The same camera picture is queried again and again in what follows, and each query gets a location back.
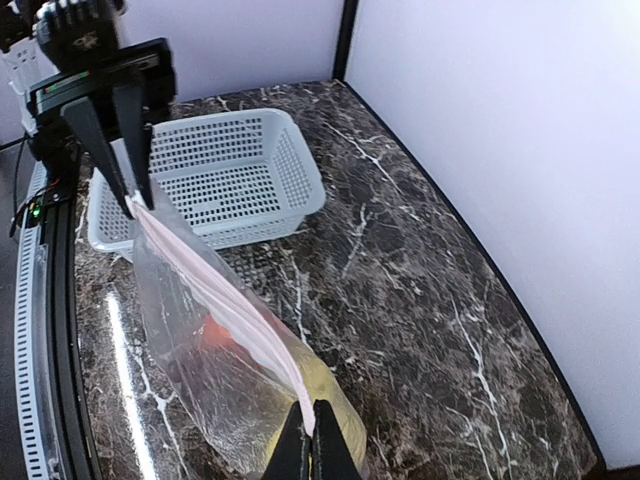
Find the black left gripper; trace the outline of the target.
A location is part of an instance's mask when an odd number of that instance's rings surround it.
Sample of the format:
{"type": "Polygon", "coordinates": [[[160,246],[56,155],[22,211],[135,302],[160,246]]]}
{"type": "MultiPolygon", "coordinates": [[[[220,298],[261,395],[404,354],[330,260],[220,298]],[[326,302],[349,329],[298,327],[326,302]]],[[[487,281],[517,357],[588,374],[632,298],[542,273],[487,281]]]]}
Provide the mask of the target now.
{"type": "Polygon", "coordinates": [[[68,135],[71,130],[131,219],[125,180],[103,129],[108,135],[120,129],[136,190],[144,205],[153,209],[146,124],[169,117],[176,76],[167,39],[121,44],[116,22],[121,5],[120,1],[47,1],[32,8],[37,44],[59,72],[31,85],[25,102],[39,133],[68,135]]]}

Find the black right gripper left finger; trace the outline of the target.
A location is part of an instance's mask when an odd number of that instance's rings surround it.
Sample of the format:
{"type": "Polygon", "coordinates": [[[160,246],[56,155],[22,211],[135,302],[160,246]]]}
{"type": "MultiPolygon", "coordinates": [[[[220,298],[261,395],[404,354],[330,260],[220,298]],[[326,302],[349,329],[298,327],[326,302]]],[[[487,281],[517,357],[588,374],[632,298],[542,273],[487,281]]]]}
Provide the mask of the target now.
{"type": "Polygon", "coordinates": [[[304,430],[298,401],[291,406],[262,480],[308,480],[311,438],[304,430]]]}

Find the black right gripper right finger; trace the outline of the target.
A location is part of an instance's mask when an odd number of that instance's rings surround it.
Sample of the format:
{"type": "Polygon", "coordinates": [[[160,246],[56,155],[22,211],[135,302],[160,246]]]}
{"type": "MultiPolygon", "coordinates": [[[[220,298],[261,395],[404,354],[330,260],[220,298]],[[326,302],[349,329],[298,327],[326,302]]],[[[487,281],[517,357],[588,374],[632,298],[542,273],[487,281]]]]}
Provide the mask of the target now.
{"type": "Polygon", "coordinates": [[[331,404],[314,402],[316,424],[311,443],[313,480],[361,480],[331,404]]]}

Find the large yellow toy fruit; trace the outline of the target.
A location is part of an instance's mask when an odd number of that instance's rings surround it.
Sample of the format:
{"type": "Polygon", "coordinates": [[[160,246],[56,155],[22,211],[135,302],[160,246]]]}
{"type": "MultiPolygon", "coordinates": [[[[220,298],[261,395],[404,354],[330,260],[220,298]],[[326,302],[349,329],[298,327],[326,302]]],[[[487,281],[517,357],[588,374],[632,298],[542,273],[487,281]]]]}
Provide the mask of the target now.
{"type": "MultiPolygon", "coordinates": [[[[301,370],[310,399],[313,402],[313,409],[316,400],[327,400],[331,404],[354,464],[362,479],[366,478],[367,468],[365,466],[365,454],[367,433],[359,414],[340,388],[333,373],[315,354],[305,352],[296,359],[296,362],[301,370]]],[[[271,455],[275,449],[278,437],[273,440],[271,455]]],[[[312,479],[311,461],[310,447],[309,479],[312,479]]]]}

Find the clear pink-dotted zip bag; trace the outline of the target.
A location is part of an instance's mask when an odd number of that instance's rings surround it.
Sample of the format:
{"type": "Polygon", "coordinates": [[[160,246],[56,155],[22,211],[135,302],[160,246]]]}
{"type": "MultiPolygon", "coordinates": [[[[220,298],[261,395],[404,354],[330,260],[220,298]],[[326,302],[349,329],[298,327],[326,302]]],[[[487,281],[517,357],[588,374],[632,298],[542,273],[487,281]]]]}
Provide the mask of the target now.
{"type": "Polygon", "coordinates": [[[334,374],[164,194],[128,198],[146,339],[206,441],[247,479],[360,479],[367,433],[334,374]]]}

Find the orange toy fruit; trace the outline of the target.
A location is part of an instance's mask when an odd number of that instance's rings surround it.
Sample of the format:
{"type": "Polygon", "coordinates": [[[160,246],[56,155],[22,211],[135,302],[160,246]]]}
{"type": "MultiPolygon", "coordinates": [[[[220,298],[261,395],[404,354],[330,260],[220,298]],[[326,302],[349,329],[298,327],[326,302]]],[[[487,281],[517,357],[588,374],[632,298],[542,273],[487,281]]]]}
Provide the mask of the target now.
{"type": "Polygon", "coordinates": [[[211,315],[203,319],[202,340],[211,348],[223,348],[234,345],[234,340],[227,329],[220,326],[211,315]]]}

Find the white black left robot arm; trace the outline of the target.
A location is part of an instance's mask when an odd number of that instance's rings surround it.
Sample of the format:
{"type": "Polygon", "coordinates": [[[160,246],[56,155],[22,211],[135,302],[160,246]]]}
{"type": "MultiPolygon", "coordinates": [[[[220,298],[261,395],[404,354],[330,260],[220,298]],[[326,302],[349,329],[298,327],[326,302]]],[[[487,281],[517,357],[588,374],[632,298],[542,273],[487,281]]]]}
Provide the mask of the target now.
{"type": "Polygon", "coordinates": [[[164,38],[127,46],[123,1],[4,1],[1,60],[19,99],[34,158],[54,186],[70,189],[82,154],[123,213],[127,198],[154,207],[152,126],[176,95],[164,38]]]}

